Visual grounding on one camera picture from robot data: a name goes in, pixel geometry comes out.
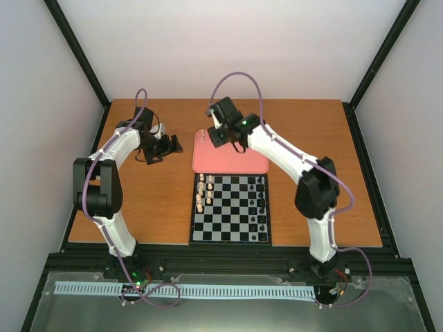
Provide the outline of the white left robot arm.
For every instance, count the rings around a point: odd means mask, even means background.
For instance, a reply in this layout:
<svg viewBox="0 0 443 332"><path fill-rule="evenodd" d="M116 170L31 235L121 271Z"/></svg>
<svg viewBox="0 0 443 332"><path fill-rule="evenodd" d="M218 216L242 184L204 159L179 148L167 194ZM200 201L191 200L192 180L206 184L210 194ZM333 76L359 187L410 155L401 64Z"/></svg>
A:
<svg viewBox="0 0 443 332"><path fill-rule="evenodd" d="M123 218L123 189L119 169L135 151L144 154L147 165L160 163L173 153L181 153L176 135L169 136L158 116L146 107L137 107L134 117L116 125L110 139L97 152L73 163L73 204L99 229L109 253L123 257L119 269L128 278L139 277L144 261L133 255L136 240Z"/></svg>

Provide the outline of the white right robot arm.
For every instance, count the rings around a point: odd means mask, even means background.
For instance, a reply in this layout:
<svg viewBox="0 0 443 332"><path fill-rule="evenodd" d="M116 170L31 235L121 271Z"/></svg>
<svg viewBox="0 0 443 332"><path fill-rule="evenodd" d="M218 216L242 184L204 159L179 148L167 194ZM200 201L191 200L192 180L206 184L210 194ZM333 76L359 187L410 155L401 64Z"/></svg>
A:
<svg viewBox="0 0 443 332"><path fill-rule="evenodd" d="M309 228L309 269L316 279L325 280L338 261L333 222L340 190L334 179L334 162L296 148L258 115L243 116L229 97L211 104L206 114L213 119L208 133L215 147L231 143L256 151L294 181L297 186L294 204L307 218Z"/></svg>

